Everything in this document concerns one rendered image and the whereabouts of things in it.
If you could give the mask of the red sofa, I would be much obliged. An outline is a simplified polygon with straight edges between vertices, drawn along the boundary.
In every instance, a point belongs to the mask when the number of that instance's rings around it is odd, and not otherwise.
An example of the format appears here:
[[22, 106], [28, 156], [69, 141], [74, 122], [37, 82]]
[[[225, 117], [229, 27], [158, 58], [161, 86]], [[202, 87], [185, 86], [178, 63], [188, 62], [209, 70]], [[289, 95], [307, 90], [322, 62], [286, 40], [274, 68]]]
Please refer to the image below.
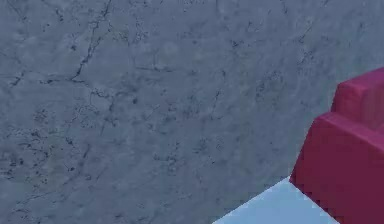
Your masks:
[[290, 182], [340, 224], [384, 224], [384, 67], [337, 85]]

